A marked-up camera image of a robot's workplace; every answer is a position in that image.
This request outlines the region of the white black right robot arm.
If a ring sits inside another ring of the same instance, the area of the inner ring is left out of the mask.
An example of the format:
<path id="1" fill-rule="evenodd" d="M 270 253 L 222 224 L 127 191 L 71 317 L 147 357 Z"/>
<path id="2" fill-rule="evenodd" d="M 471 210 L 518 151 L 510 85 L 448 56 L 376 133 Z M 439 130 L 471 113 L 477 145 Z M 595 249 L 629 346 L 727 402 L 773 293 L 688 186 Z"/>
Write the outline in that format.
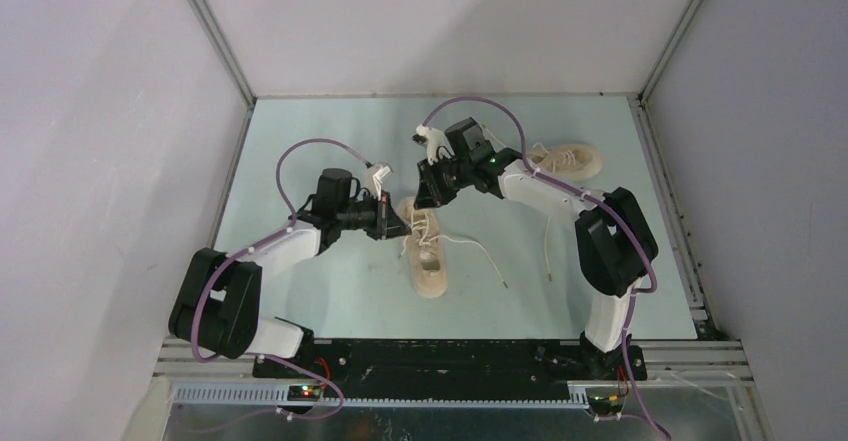
<path id="1" fill-rule="evenodd" d="M 624 188 L 595 194 L 569 185 L 515 149 L 495 149 L 472 118 L 446 131 L 420 125 L 413 139 L 426 149 L 417 165 L 415 208 L 445 206 L 460 190 L 473 187 L 572 224 L 579 266 L 594 290 L 583 331 L 590 345 L 581 363 L 596 379 L 616 372 L 622 364 L 618 347 L 632 318 L 630 300 L 644 277 L 655 276 L 651 263 L 658 254 L 634 195 Z"/>

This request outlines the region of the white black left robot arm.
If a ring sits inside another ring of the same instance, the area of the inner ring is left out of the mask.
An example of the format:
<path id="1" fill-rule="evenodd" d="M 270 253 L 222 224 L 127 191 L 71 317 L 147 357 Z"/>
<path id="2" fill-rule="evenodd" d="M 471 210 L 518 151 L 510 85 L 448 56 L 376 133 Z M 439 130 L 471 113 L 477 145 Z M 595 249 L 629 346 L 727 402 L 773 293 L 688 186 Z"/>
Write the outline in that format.
<path id="1" fill-rule="evenodd" d="M 262 284 L 324 253 L 345 231 L 362 231 L 376 241 L 409 235 L 383 186 L 391 172 L 387 164 L 370 165 L 359 180 L 348 170 L 326 168 L 315 192 L 281 230 L 233 254 L 196 251 L 168 320 L 170 334 L 212 358 L 273 355 L 292 377 L 311 373 L 316 351 L 303 342 L 309 330 L 261 315 Z"/>

